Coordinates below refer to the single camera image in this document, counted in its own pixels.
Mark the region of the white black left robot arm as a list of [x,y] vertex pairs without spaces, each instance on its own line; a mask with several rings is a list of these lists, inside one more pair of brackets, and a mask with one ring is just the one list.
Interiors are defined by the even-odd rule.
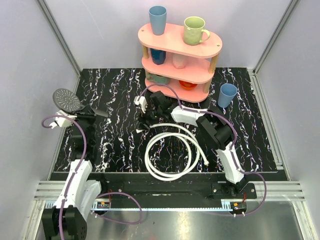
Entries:
[[70,164],[65,184],[53,207],[43,210],[41,221],[46,240],[84,240],[87,236],[87,218],[95,198],[103,198],[108,186],[102,181],[89,180],[93,166],[85,159],[87,138],[75,116],[55,114],[45,117],[41,125],[47,129],[66,127],[63,121],[71,122],[78,128],[83,140],[83,152],[79,159]]

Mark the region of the grey shower head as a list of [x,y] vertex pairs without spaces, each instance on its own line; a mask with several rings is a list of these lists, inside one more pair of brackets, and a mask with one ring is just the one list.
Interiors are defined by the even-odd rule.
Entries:
[[58,88],[55,90],[52,99],[57,108],[67,114],[90,114],[105,118],[109,117],[107,112],[94,109],[90,104],[83,105],[75,93],[65,88]]

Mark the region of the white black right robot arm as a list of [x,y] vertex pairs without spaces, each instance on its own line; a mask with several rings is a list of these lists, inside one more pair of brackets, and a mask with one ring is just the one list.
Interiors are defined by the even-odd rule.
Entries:
[[209,164],[196,138],[189,130],[182,127],[182,124],[188,124],[197,127],[209,146],[216,151],[224,168],[228,195],[236,199],[244,194],[248,181],[236,154],[235,142],[237,140],[237,133],[233,125],[222,115],[222,112],[218,108],[210,110],[186,107],[181,103],[174,105],[161,91],[153,93],[150,96],[150,101],[147,101],[143,95],[136,96],[134,104],[140,109],[139,126],[142,130],[173,127],[185,132],[184,134],[173,132],[159,133],[148,143],[148,150],[157,141],[171,136],[182,140],[189,152],[191,151],[189,143],[193,143],[196,147],[196,160],[194,162],[188,161],[186,168],[176,175],[157,170],[151,164],[149,154],[146,153],[144,161],[147,170],[155,178],[164,182],[177,180],[189,173],[195,167],[199,158],[203,159],[205,165]]

